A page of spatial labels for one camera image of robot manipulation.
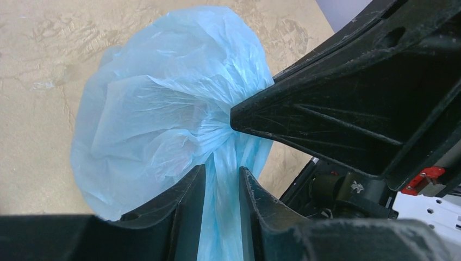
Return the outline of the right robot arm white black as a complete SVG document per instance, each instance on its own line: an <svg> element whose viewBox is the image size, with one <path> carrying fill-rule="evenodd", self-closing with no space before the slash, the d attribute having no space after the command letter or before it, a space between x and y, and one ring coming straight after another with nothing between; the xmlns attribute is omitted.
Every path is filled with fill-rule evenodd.
<svg viewBox="0 0 461 261"><path fill-rule="evenodd" d="M234 106L236 131L312 156L282 201L304 216L417 219L460 243L460 1L372 1Z"/></svg>

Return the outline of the light blue plastic bag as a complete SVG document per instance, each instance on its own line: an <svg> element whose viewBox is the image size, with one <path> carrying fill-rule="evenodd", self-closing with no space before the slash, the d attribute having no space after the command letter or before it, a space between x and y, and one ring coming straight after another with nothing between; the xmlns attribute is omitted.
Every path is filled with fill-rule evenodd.
<svg viewBox="0 0 461 261"><path fill-rule="evenodd" d="M118 220L205 165L198 260L243 260L239 168L259 176L272 141L234 131L233 106L273 79L232 9L172 11L109 48L80 99L70 163L89 207Z"/></svg>

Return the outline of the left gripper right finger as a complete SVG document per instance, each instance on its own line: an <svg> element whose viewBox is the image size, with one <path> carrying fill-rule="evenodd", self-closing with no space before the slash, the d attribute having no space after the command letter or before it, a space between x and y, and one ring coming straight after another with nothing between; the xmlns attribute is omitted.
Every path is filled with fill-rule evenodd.
<svg viewBox="0 0 461 261"><path fill-rule="evenodd" d="M244 260L460 260L460 244L417 220L310 220L239 170Z"/></svg>

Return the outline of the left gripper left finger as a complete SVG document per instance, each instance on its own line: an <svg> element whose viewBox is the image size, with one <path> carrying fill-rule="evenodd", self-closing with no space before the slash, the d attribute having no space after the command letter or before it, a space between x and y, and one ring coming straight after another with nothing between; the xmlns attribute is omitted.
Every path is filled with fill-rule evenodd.
<svg viewBox="0 0 461 261"><path fill-rule="evenodd" d="M205 166L193 167L160 195L121 216L1 217L1 260L195 260Z"/></svg>

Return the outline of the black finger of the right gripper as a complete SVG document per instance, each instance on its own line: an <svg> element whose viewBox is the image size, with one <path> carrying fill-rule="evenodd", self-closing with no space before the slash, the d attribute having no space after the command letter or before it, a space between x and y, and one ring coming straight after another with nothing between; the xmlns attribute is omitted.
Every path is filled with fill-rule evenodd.
<svg viewBox="0 0 461 261"><path fill-rule="evenodd" d="M460 1L372 1L230 121L401 190L460 142Z"/></svg>

